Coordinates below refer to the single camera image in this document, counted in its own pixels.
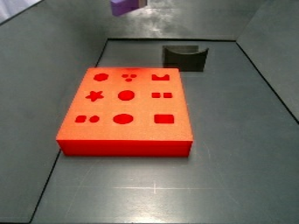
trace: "circular hole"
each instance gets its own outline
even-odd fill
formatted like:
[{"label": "circular hole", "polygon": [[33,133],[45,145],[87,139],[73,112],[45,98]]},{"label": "circular hole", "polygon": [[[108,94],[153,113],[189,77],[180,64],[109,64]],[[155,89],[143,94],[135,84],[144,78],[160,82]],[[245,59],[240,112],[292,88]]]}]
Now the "circular hole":
[{"label": "circular hole", "polygon": [[124,90],[117,94],[117,98],[121,101],[131,101],[135,98],[136,94],[131,90]]},{"label": "circular hole", "polygon": [[105,73],[99,73],[95,75],[93,80],[95,81],[104,81],[108,79],[108,75]]},{"label": "circular hole", "polygon": [[92,123],[96,123],[99,121],[99,117],[96,115],[93,115],[89,119],[88,119]]},{"label": "circular hole", "polygon": [[133,117],[128,114],[116,115],[113,117],[113,122],[119,124],[127,124],[133,121]]},{"label": "circular hole", "polygon": [[76,117],[75,123],[84,123],[87,120],[87,117],[84,115],[79,115]]}]

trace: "star-shaped hole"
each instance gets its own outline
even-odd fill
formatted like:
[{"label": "star-shaped hole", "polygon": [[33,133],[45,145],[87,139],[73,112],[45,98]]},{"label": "star-shaped hole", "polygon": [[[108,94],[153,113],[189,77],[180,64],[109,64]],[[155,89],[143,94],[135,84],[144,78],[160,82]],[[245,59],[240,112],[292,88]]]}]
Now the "star-shaped hole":
[{"label": "star-shaped hole", "polygon": [[95,100],[104,98],[101,94],[103,94],[103,91],[99,91],[99,92],[89,91],[89,95],[85,98],[91,99],[91,101],[93,102]]}]

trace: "metal panel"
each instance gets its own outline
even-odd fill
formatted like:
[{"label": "metal panel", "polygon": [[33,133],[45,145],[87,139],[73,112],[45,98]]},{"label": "metal panel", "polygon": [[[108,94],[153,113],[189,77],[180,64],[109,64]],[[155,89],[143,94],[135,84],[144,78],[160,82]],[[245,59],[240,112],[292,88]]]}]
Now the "metal panel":
[{"label": "metal panel", "polygon": [[163,67],[164,45],[209,48],[181,73],[189,158],[60,155],[35,223],[296,223],[299,128],[235,43],[109,41],[101,67]]},{"label": "metal panel", "polygon": [[97,13],[109,38],[236,40],[264,0],[151,0],[121,17]]},{"label": "metal panel", "polygon": [[59,152],[55,142],[105,37],[97,2],[40,3],[0,27],[0,221],[27,222]]},{"label": "metal panel", "polygon": [[299,2],[267,1],[237,43],[299,119]]},{"label": "metal panel", "polygon": [[0,0],[0,24],[20,11],[25,10],[31,5],[41,0]]}]

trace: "gray metal floor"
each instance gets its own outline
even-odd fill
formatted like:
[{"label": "gray metal floor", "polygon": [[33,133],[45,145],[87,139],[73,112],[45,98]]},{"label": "gray metal floor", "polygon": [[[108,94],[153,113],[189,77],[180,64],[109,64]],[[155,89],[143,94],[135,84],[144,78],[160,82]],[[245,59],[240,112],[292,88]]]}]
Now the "gray metal floor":
[{"label": "gray metal floor", "polygon": [[160,67],[163,45],[209,48],[181,73],[189,158],[60,155],[35,223],[299,222],[299,128],[232,42],[109,41],[100,67]]}]

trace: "rectangular hole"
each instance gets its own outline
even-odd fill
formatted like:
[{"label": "rectangular hole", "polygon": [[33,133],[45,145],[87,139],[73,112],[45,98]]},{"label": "rectangular hole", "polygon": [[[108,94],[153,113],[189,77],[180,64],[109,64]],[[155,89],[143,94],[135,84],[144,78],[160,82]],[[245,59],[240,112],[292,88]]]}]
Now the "rectangular hole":
[{"label": "rectangular hole", "polygon": [[155,123],[173,123],[173,115],[153,115]]}]

